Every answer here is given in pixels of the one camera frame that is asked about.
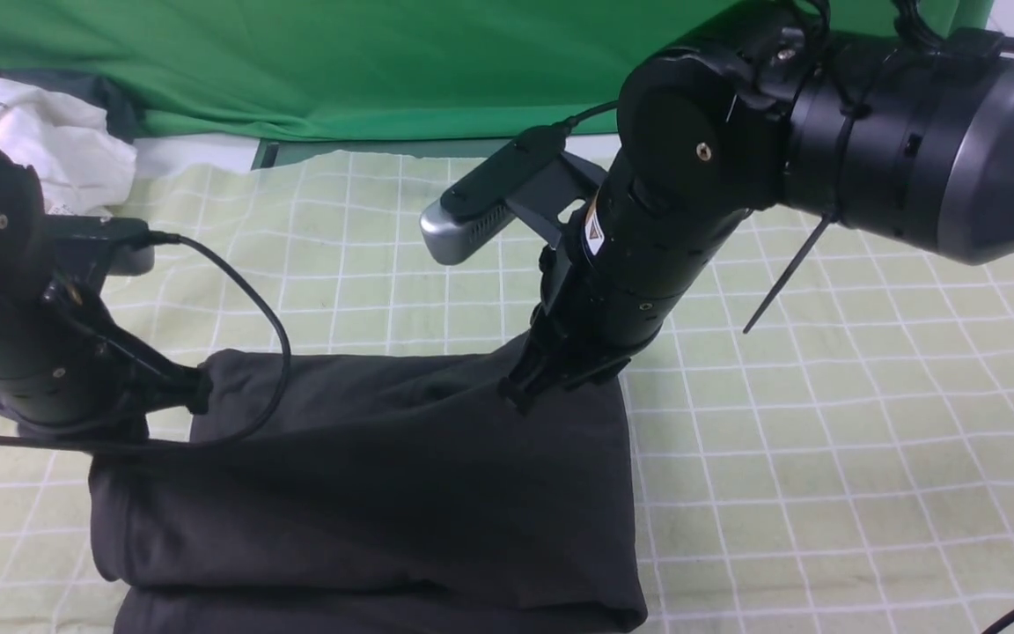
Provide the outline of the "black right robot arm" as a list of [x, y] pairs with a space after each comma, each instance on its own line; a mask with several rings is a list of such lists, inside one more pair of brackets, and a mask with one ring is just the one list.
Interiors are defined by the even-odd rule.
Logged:
[[743, 1], [652, 54], [617, 97], [621, 148], [540, 256], [540, 303], [499, 394], [607, 381], [730, 234], [784, 205], [971, 266], [1014, 254], [1014, 37], [840, 33], [825, 1]]

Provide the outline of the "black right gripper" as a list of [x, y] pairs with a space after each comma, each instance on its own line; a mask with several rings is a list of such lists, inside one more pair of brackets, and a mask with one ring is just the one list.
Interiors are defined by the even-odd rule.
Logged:
[[545, 393], [615, 379], [749, 209], [747, 178], [683, 177], [671, 191], [617, 156], [548, 257], [540, 303], [500, 396], [524, 413]]

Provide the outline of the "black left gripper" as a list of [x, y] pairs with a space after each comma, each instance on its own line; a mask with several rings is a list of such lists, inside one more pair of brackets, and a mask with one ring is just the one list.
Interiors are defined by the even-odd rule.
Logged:
[[25, 441], [145, 441], [146, 417], [206, 413], [212, 380], [121, 328], [88, 286], [0, 294], [0, 415]]

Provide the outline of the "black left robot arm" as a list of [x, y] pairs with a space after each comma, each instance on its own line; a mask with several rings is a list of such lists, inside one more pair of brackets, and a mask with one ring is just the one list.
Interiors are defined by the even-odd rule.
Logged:
[[141, 219], [49, 214], [35, 170], [0, 151], [0, 415], [39, 439], [145, 438], [145, 418], [208, 410], [212, 381], [117, 324], [111, 276], [144, 276]]

